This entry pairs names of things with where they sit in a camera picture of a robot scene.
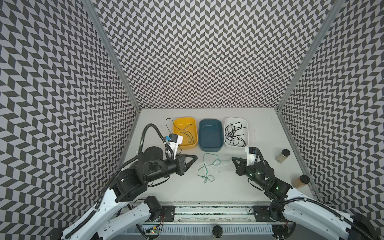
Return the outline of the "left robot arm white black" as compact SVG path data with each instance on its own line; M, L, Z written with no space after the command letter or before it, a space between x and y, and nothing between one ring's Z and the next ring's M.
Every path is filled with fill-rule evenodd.
M141 223L161 219L162 205L155 196L146 197L137 207L114 217L143 194L158 179L184 175L198 160L195 155L178 154L182 137L163 136L154 124L145 126L136 156L126 161L108 180L96 204L71 226L58 231L57 240L111 240Z

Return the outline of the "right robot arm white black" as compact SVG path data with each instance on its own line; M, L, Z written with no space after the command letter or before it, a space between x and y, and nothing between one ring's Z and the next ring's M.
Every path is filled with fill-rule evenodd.
M300 224L328 240L378 240L379 234L362 215L338 211L301 193L275 176L275 171L257 147L248 148L247 158L232 157L238 176L264 192L270 200L269 216L280 222Z

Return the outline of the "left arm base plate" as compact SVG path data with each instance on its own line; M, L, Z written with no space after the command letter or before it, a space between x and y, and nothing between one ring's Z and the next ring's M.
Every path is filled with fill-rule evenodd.
M173 222L175 219L176 206L166 205L162 206L162 210L157 219L158 222L162 221L165 223Z

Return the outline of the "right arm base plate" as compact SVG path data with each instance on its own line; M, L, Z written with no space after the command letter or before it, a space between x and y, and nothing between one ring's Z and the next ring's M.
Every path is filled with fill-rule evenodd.
M271 218L269 206L256 205L252 207L253 215L255 217L256 222L273 222L274 220Z

